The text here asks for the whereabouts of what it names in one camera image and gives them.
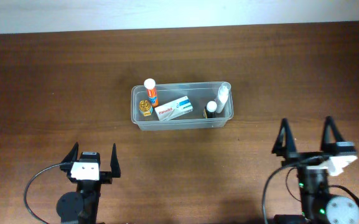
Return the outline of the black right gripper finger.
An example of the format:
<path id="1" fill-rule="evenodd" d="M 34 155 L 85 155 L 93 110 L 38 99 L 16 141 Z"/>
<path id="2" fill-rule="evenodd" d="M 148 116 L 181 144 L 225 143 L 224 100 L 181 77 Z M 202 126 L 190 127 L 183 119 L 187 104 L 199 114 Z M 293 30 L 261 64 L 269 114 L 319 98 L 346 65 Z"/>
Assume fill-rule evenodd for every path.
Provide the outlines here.
<path id="1" fill-rule="evenodd" d="M 333 118 L 327 116 L 324 122 L 320 150 L 322 152 L 340 152 L 340 147 L 337 145 L 338 142 L 344 142 L 344 138 L 340 134 Z"/>
<path id="2" fill-rule="evenodd" d="M 272 154 L 282 157 L 298 157 L 298 152 L 287 118 L 283 118 Z"/>

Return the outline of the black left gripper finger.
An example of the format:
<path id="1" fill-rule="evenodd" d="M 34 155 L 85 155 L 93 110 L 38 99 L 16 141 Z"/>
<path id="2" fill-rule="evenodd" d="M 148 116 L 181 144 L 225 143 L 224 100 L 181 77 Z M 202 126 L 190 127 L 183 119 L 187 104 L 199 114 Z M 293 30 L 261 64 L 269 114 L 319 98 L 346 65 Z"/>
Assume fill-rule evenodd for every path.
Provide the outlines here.
<path id="1" fill-rule="evenodd" d="M 71 170 L 73 163 L 77 161 L 79 143 L 76 142 L 70 152 L 61 161 L 60 170 Z"/>
<path id="2" fill-rule="evenodd" d="M 118 155 L 117 155 L 115 143 L 113 144 L 113 148 L 112 148 L 110 167 L 111 167 L 111 177 L 112 178 L 120 178 L 121 177 L 121 168 L 120 168 L 119 162 L 118 162 Z"/>

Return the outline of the small gold-lidded jar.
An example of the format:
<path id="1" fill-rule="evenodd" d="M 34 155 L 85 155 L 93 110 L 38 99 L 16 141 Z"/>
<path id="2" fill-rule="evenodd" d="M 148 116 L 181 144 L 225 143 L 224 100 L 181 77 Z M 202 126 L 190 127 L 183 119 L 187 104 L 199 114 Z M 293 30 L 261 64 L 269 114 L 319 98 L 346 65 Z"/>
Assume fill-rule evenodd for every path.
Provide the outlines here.
<path id="1" fill-rule="evenodd" d="M 153 113 L 153 107 L 148 100 L 139 102 L 139 110 L 143 116 L 150 116 Z"/>

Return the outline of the dark bottle white cap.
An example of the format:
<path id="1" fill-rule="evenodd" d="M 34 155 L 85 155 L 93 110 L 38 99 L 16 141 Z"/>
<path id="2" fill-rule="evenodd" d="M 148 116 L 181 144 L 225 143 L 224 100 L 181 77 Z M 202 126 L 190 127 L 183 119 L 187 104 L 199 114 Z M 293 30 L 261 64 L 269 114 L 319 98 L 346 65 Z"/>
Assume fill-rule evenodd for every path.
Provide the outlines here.
<path id="1" fill-rule="evenodd" d="M 206 119 L 215 118 L 216 110 L 217 110 L 217 103 L 215 101 L 209 101 L 207 105 L 204 107 L 203 117 Z"/>

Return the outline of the white Panadol box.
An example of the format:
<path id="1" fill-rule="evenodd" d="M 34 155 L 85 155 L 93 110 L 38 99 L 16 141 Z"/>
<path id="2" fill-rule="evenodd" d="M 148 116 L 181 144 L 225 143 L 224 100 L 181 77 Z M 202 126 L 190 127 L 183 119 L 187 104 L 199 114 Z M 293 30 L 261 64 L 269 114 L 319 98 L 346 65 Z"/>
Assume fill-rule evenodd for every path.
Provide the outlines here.
<path id="1" fill-rule="evenodd" d="M 193 106 L 188 96 L 183 96 L 170 101 L 155 109 L 159 121 L 169 121 L 193 111 Z"/>

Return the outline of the orange effervescent tablet tube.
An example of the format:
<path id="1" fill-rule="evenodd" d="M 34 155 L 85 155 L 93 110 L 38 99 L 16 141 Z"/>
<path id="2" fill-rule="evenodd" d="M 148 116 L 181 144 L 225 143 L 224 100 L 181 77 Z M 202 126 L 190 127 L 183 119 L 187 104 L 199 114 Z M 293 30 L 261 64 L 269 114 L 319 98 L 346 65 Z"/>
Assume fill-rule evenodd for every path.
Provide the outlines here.
<path id="1" fill-rule="evenodd" d="M 156 81 L 152 78 L 148 78 L 144 81 L 144 87 L 146 88 L 152 107 L 157 107 L 159 105 L 159 101 L 156 90 Z"/>

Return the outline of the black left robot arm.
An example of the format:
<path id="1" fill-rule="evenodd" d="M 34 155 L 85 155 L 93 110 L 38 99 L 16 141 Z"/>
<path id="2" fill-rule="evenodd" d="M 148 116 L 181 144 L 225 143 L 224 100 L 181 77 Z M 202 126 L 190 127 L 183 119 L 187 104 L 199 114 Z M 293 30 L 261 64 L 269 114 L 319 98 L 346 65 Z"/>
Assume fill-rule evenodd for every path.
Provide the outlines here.
<path id="1" fill-rule="evenodd" d="M 100 170 L 100 153 L 79 153 L 78 150 L 79 143 L 75 143 L 60 165 L 68 180 L 77 185 L 76 191 L 63 194 L 56 211 L 61 223 L 92 224 L 97 222 L 101 186 L 120 178 L 121 169 L 115 145 L 111 151 L 110 171 Z"/>

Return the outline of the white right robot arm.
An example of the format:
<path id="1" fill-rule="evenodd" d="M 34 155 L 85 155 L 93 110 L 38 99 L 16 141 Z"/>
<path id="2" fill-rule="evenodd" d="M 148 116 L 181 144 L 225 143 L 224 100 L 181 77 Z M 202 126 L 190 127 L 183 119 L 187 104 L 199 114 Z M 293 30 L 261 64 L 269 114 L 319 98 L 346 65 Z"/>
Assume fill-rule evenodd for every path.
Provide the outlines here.
<path id="1" fill-rule="evenodd" d="M 359 198 L 346 187 L 328 182 L 329 176 L 340 175 L 358 155 L 354 143 L 344 140 L 332 117 L 325 119 L 320 150 L 316 152 L 298 152 L 289 122 L 282 119 L 272 153 L 284 160 L 264 186 L 262 211 L 266 223 L 267 187 L 284 169 L 297 171 L 301 214 L 275 215 L 274 223 L 358 223 Z"/>

